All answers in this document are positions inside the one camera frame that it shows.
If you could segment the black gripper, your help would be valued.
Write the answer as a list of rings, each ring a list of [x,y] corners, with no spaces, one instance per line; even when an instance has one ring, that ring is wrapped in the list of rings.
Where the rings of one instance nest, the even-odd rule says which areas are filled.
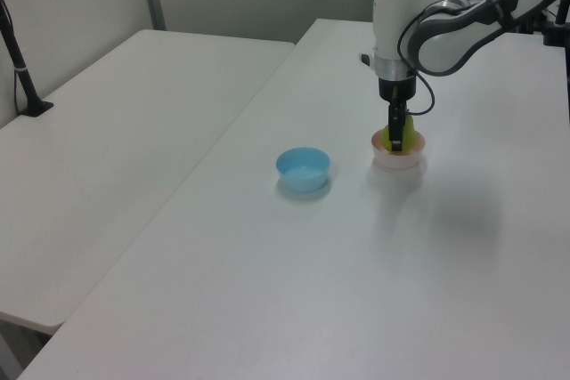
[[[388,142],[391,152],[403,150],[403,126],[407,101],[416,93],[416,78],[409,77],[400,81],[379,79],[379,96],[387,101],[388,106]]]

